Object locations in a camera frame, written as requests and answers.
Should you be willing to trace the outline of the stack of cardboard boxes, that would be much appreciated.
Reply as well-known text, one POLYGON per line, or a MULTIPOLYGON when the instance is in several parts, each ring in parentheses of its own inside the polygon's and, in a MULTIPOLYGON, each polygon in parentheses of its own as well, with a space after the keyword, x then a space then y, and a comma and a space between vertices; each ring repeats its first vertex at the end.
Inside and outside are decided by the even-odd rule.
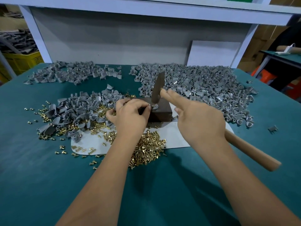
MULTIPOLYGON (((269 4, 301 7, 301 0, 269 0, 269 4)), ((238 64, 238 68, 245 72, 252 72, 261 64, 263 54, 260 50, 268 50, 272 42, 288 26, 258 25, 249 45, 238 64)))

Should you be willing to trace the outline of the person's right hand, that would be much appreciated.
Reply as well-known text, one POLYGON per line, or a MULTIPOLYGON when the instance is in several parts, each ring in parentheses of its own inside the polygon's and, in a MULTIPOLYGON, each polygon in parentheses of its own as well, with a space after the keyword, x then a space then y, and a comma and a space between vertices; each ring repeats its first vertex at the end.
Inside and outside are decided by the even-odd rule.
POLYGON ((178 128, 186 142, 198 152, 227 145, 224 137, 223 114, 203 102, 191 101, 175 91, 160 91, 160 95, 183 110, 178 116, 178 128))

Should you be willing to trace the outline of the white paper sheet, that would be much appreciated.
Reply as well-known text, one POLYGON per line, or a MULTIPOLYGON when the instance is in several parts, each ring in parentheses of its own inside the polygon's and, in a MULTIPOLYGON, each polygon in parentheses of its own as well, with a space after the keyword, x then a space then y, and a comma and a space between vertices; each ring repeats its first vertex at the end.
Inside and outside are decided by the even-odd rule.
MULTIPOLYGON (((178 129, 177 119, 171 122, 163 122, 163 123, 148 123, 149 129, 145 129, 145 132, 149 130, 150 132, 157 131, 160 140, 166 140, 167 148, 183 148, 189 147, 190 145, 184 140, 180 131, 178 129)), ((114 125, 110 126, 110 129, 103 128, 102 132, 91 134, 90 131, 85 131, 81 133, 81 139, 79 142, 75 142, 71 140, 71 149, 73 152, 79 155, 89 155, 89 153, 94 150, 90 155, 99 155, 106 154, 111 146, 110 142, 105 140, 103 137, 103 132, 109 132, 115 128, 114 125)))

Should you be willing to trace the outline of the person's left forearm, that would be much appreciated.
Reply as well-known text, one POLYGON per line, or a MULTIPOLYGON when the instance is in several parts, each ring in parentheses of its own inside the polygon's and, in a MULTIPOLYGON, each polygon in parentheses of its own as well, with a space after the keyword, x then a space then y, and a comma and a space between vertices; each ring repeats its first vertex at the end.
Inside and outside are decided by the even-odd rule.
POLYGON ((130 159, 141 138, 118 133, 106 156, 55 226, 117 226, 130 159))

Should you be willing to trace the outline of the dark metal anvil block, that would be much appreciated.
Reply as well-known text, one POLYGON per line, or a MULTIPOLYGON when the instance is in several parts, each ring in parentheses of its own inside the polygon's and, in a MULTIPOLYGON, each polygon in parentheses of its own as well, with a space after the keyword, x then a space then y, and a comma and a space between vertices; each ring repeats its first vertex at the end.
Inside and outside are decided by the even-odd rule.
MULTIPOLYGON (((152 104, 151 98, 139 98, 140 100, 146 101, 150 105, 152 104)), ((164 99, 160 98, 157 110, 151 110, 148 122, 171 122, 172 121, 172 109, 170 103, 164 99)))

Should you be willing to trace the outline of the person's right forearm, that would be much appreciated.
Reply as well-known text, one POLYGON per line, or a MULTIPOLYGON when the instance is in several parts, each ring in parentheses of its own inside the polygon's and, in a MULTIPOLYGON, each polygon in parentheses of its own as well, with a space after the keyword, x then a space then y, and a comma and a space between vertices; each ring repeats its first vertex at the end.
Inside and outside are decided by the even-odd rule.
POLYGON ((301 220, 239 159, 223 138, 190 143, 213 172, 242 226, 301 226, 301 220))

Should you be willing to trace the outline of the hammer with wooden handle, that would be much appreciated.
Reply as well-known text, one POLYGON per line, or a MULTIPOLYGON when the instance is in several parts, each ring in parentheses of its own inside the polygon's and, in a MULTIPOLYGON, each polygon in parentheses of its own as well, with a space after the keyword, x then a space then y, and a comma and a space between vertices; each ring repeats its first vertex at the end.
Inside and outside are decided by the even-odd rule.
MULTIPOLYGON (((165 78, 165 71, 160 72, 158 74, 158 77, 153 87, 151 98, 152 100, 156 101, 156 103, 158 103, 159 99, 161 98, 160 91, 165 84, 164 78, 165 78)), ((245 155, 253 159, 255 162, 257 162, 259 165, 264 167, 266 170, 275 171, 281 166, 280 161, 274 159, 273 157, 269 156, 268 154, 264 153, 263 151, 249 144, 245 140, 239 138, 228 129, 225 129, 224 135, 226 140, 231 145, 239 149, 241 152, 243 152, 245 155)))

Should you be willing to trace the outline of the medium pile of grey parts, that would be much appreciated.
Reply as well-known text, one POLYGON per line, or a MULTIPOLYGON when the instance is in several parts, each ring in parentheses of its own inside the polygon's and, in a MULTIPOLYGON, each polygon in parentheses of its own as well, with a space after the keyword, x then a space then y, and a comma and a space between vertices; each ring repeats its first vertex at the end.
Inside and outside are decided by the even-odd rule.
POLYGON ((87 92, 71 94, 69 98, 61 98, 58 104, 43 105, 35 114, 40 115, 46 125, 37 129, 40 140, 55 140, 54 136, 65 136, 79 143, 85 131, 91 135, 100 132, 107 133, 112 129, 112 122, 106 117, 106 112, 116 107, 119 99, 130 95, 109 89, 102 92, 87 92))

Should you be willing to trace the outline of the white tape dispenser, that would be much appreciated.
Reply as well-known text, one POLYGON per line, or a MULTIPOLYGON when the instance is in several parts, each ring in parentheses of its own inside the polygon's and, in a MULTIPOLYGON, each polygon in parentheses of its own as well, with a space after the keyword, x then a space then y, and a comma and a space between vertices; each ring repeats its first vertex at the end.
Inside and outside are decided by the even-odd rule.
POLYGON ((295 54, 296 52, 294 51, 296 44, 293 43, 291 45, 280 45, 277 46, 276 48, 276 54, 278 55, 283 55, 283 54, 295 54))

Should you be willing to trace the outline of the red plastic stool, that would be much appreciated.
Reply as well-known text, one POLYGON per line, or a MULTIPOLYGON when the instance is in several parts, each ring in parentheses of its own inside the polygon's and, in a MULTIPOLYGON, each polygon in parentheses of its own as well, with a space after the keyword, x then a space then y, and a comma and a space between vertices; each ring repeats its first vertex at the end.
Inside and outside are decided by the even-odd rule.
POLYGON ((293 100, 297 100, 298 98, 300 98, 301 97, 301 78, 292 81, 288 85, 288 89, 285 91, 284 94, 293 100))

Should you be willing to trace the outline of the yellow plastic crate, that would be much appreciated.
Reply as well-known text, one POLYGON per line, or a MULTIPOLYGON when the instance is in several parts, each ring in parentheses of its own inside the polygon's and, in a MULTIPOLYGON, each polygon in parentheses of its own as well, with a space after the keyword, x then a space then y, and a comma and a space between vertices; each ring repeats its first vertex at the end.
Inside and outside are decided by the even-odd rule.
POLYGON ((30 54, 10 54, 3 53, 16 75, 20 75, 34 66, 44 63, 39 51, 30 54))

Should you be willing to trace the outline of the orange plastic stool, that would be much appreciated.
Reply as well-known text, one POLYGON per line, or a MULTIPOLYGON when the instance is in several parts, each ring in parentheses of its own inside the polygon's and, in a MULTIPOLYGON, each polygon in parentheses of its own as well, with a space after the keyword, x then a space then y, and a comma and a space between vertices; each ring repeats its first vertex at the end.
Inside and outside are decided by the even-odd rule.
POLYGON ((267 85, 269 85, 272 81, 274 81, 274 80, 277 78, 277 76, 275 76, 275 75, 269 73, 269 72, 266 71, 265 69, 263 69, 263 70, 260 72, 260 74, 261 74, 261 79, 260 79, 260 81, 263 82, 263 83, 265 83, 265 84, 267 84, 267 85))

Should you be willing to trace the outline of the white shelf frame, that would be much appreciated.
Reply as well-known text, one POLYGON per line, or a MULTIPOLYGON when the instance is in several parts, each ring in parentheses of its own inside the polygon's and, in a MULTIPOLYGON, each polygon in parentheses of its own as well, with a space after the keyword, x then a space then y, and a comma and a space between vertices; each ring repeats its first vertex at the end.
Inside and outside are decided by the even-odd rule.
POLYGON ((288 26, 293 17, 301 15, 301 7, 226 0, 0 0, 0 4, 18 5, 28 26, 37 28, 29 7, 60 8, 182 19, 212 20, 251 24, 234 56, 231 67, 236 68, 258 25, 288 26))

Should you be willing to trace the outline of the heap of grey parts in crate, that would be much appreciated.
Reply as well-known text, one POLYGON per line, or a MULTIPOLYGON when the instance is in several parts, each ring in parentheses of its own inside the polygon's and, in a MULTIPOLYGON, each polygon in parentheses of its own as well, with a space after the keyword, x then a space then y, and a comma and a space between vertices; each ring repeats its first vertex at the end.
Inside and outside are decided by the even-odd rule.
POLYGON ((11 54, 31 54, 39 51, 28 29, 0 31, 0 51, 11 54))

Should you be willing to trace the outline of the white board panel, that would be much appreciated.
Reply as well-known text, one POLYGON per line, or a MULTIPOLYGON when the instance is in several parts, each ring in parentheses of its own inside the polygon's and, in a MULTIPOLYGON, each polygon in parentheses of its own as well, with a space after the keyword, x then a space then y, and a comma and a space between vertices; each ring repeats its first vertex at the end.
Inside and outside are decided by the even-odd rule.
POLYGON ((233 63, 241 43, 230 41, 192 41, 187 66, 225 66, 233 63))

